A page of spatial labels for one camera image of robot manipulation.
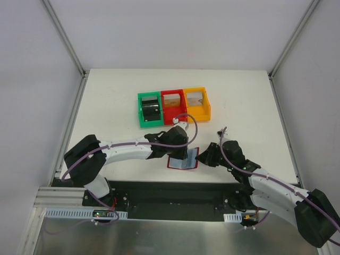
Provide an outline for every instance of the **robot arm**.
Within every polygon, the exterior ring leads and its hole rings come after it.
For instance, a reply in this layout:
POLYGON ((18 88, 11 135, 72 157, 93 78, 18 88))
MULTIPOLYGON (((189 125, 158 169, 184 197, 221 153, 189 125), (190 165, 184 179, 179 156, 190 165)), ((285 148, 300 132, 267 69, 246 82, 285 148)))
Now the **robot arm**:
POLYGON ((172 148, 157 145, 158 143, 170 146, 186 144, 188 142, 186 129, 188 129, 187 122, 178 122, 167 132, 146 134, 142 138, 119 142, 120 146, 117 146, 116 142, 99 141, 94 134, 88 135, 64 156, 67 168, 73 166, 70 172, 73 185, 85 187, 103 202, 112 201, 111 187, 99 174, 103 166, 128 159, 152 159, 161 158, 164 155, 186 159, 188 157, 187 146, 172 148), (97 151, 78 162, 93 150, 97 151))
POLYGON ((323 192, 317 189, 310 192, 275 178, 279 183, 284 184, 284 186, 280 185, 271 180, 273 176, 269 177, 269 173, 260 165, 245 158, 237 141, 223 140, 221 145, 227 159, 232 165, 242 169, 242 172, 234 169, 225 160, 220 145, 213 142, 206 151, 197 157, 197 160, 208 166, 222 165, 228 168, 235 179, 244 184, 246 192, 243 194, 247 197, 242 198, 242 201, 265 208, 285 219, 297 227, 302 237, 314 247, 322 247, 337 231, 324 215, 315 210, 305 199, 296 195, 297 193, 303 195, 320 207, 337 224, 340 224, 339 216, 323 192))

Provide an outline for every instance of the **white table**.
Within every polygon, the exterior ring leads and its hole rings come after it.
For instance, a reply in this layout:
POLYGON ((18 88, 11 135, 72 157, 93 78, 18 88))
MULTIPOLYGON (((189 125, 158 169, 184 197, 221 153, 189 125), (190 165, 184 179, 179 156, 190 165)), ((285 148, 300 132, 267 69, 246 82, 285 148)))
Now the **white table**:
MULTIPOLYGON (((92 69, 69 149, 88 134, 120 141, 167 131, 168 126, 140 128, 137 93, 190 87, 205 87, 211 104, 211 121, 199 123, 191 147, 203 152, 210 142, 218 142, 216 132, 227 125, 229 138, 239 142, 246 158, 286 182, 297 182, 265 71, 92 69)), ((189 139, 193 134, 190 124, 189 139)), ((122 161, 100 173, 117 181, 236 182, 224 167, 199 163, 197 169, 181 171, 167 168, 167 160, 122 161)))

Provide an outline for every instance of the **purple cable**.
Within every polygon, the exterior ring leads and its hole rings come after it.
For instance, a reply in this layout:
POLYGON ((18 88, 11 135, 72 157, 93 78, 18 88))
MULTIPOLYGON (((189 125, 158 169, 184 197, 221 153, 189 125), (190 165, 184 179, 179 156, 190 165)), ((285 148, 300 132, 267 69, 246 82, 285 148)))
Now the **purple cable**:
MULTIPOLYGON (((224 157, 224 159, 228 162, 229 165, 231 165, 234 169, 236 169, 237 171, 241 172, 241 173, 244 173, 244 174, 249 174, 249 175, 255 175, 255 176, 259 176, 259 177, 262 177, 262 178, 268 178, 269 180, 285 187, 286 189, 288 189, 289 191, 293 192, 294 193, 294 189, 291 188, 290 186, 288 186, 287 184, 285 184, 284 182, 278 180, 278 179, 275 179, 271 176, 267 176, 267 175, 264 175, 264 174, 258 174, 258 173, 252 173, 252 172, 248 172, 248 171, 245 171, 245 170, 242 170, 240 168, 238 168, 237 166, 235 166, 233 163, 230 162, 230 160, 225 156, 224 154, 224 151, 223 151, 223 136, 224 136, 224 132, 227 130, 227 127, 225 127, 223 130, 222 130, 222 134, 221 134, 221 138, 219 140, 219 147, 220 147, 220 150, 221 150, 221 153, 222 153, 222 156, 224 157)), ((299 196, 300 198, 304 199, 307 203, 309 203, 311 206, 313 206, 316 210, 318 210, 322 215, 324 215, 333 225, 334 227, 340 232, 340 226, 336 223, 335 220, 333 220, 327 213, 325 213, 320 207, 318 207, 315 203, 313 203, 312 201, 310 201, 308 198, 306 198, 303 194, 301 194, 299 191, 296 192, 296 195, 299 196)))
MULTIPOLYGON (((261 225, 268 218, 269 215, 270 215, 270 211, 267 211, 266 215, 259 222, 257 222, 257 224, 255 224, 254 227, 257 227, 257 226, 261 225)), ((231 234, 236 234, 236 233, 241 232, 243 230, 250 230, 250 229, 253 230, 253 226, 246 227, 246 228, 243 227, 243 228, 238 229, 238 230, 236 230, 234 232, 231 232, 231 234)))
POLYGON ((338 243, 338 242, 335 242, 334 240, 332 240, 332 239, 329 239, 329 242, 331 242, 331 243, 333 243, 333 244, 335 244, 335 245, 337 245, 337 246, 340 246, 340 243, 338 243))
MULTIPOLYGON (((191 144, 197 137, 197 134, 198 134, 198 126, 197 126, 197 122, 196 120, 194 119, 194 117, 188 113, 181 113, 181 114, 178 114, 175 118, 179 118, 181 116, 188 116, 190 118, 192 118, 194 124, 195 124, 195 135, 193 136, 193 138, 185 143, 185 144, 181 144, 181 145, 170 145, 170 144, 163 144, 163 143, 156 143, 156 142, 139 142, 138 144, 139 145, 156 145, 156 146, 161 146, 161 147, 168 147, 168 148, 180 148, 180 147, 185 147, 185 146, 188 146, 189 144, 191 144)), ((86 159, 88 156, 92 155, 93 153, 96 153, 100 150, 105 150, 105 149, 108 149, 109 147, 110 148, 114 148, 114 147, 118 147, 118 146, 128 146, 128 145, 135 145, 136 143, 135 142, 121 142, 121 143, 115 143, 115 144, 112 144, 111 146, 109 145, 105 145, 105 146, 102 146, 102 147, 99 147, 99 148, 96 148, 88 153, 86 153, 84 156, 82 156, 80 159, 78 159, 72 166, 70 166, 70 168, 64 173, 64 175, 62 176, 61 178, 61 181, 62 182, 65 182, 65 178, 67 176, 67 174, 70 173, 70 171, 72 171, 72 169, 74 169, 80 162, 82 162, 84 159, 86 159)))
POLYGON ((47 219, 48 219, 48 218, 45 219, 45 222, 44 222, 43 225, 42 225, 42 229, 44 230, 44 232, 46 232, 46 233, 49 234, 49 235, 59 235, 59 234, 62 234, 62 233, 64 233, 64 232, 67 232, 67 231, 69 231, 69 230, 71 230, 71 229, 73 229, 73 228, 75 228, 75 227, 77 227, 77 226, 79 226, 79 225, 81 225, 81 224, 83 224, 83 223, 85 223, 85 222, 90 222, 90 221, 91 221, 90 219, 84 219, 84 220, 82 220, 82 221, 80 221, 80 222, 74 224, 73 226, 68 227, 68 228, 66 228, 66 229, 63 229, 63 230, 61 230, 61 231, 58 231, 58 232, 50 232, 50 231, 48 231, 48 230, 46 229, 47 219))
POLYGON ((112 211, 116 216, 117 218, 116 219, 113 219, 111 220, 110 222, 106 222, 106 223, 102 223, 102 222, 96 222, 98 225, 100 226, 104 226, 104 225, 111 225, 112 223, 116 222, 119 220, 119 214, 116 212, 116 210, 108 205, 106 205, 105 203, 101 202, 91 191, 88 190, 88 192, 90 193, 91 196, 93 196, 93 198, 98 202, 100 203, 102 206, 106 207, 107 209, 109 209, 110 211, 112 211))

